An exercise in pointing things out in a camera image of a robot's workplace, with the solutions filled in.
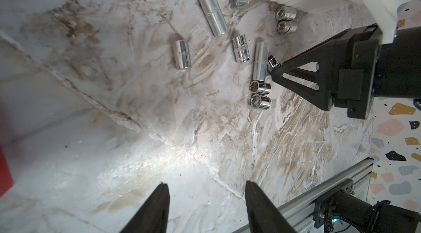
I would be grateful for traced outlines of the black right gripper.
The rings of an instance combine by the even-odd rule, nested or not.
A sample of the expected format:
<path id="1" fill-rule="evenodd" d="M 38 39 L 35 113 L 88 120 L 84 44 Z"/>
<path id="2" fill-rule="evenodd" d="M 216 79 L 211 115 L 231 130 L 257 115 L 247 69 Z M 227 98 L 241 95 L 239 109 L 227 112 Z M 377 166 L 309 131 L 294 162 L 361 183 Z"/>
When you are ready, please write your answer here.
<path id="1" fill-rule="evenodd" d="M 377 25 L 346 30 L 337 41 L 326 40 L 273 68 L 271 79 L 319 109 L 330 111 L 333 78 L 334 105 L 345 108 L 349 118 L 365 120 L 372 105 L 381 38 L 382 32 Z M 285 74 L 314 83 L 319 88 L 294 82 L 285 78 Z"/>

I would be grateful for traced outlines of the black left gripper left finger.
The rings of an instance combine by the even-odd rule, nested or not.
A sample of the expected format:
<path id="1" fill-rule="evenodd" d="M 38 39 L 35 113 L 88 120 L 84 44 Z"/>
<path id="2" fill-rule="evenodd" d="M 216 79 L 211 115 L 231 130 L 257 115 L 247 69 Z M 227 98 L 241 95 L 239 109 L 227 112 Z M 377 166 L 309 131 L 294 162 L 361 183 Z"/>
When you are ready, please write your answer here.
<path id="1" fill-rule="evenodd" d="M 170 194 L 168 185 L 159 184 L 120 233 L 165 233 Z"/>

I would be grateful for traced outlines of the short chrome socket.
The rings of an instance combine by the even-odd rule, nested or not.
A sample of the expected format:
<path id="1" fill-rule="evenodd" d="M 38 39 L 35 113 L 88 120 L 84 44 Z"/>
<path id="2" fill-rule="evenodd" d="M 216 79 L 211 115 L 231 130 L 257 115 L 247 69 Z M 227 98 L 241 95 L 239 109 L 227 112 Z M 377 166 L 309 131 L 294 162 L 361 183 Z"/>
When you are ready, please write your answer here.
<path id="1" fill-rule="evenodd" d="M 181 70 L 191 68 L 190 50 L 187 41 L 175 41 L 173 51 L 177 69 Z"/>

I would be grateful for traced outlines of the small stepped chrome socket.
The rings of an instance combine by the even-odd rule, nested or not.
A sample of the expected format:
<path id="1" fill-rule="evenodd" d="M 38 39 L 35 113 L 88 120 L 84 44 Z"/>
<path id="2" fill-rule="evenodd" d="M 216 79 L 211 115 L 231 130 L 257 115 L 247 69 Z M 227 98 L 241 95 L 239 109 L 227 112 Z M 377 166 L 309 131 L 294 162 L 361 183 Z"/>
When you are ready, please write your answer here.
<path id="1" fill-rule="evenodd" d="M 272 71 L 273 69 L 279 67 L 280 64 L 278 62 L 278 60 L 276 59 L 276 57 L 274 57 L 273 55 L 268 56 L 267 59 L 267 68 L 269 71 Z"/>

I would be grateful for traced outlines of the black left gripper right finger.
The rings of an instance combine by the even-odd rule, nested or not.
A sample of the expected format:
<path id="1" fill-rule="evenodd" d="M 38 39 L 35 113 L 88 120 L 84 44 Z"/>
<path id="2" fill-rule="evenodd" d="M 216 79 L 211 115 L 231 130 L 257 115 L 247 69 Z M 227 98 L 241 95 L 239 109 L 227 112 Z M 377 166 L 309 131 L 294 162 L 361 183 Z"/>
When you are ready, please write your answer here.
<path id="1" fill-rule="evenodd" d="M 251 233 L 296 232 L 255 182 L 246 182 L 245 199 Z"/>

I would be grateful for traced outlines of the long chrome deep socket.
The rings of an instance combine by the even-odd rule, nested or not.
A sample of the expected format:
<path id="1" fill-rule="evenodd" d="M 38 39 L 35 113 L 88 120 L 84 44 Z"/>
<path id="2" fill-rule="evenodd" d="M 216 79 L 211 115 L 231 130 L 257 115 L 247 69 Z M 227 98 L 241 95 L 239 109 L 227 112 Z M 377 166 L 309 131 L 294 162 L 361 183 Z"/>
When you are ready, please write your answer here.
<path id="1" fill-rule="evenodd" d="M 198 0 L 215 37 L 226 34 L 228 27 L 217 0 Z"/>

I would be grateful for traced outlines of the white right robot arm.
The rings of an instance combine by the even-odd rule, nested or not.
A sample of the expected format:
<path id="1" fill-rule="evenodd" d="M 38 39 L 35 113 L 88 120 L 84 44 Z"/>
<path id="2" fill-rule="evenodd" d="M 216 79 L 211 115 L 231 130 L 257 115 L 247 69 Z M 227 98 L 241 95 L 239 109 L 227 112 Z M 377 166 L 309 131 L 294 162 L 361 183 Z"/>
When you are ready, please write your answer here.
<path id="1" fill-rule="evenodd" d="M 421 104 L 421 29 L 398 27 L 398 7 L 411 0 L 362 0 L 375 19 L 347 29 L 274 67 L 273 82 L 324 111 L 345 108 L 365 120 L 373 98 Z"/>

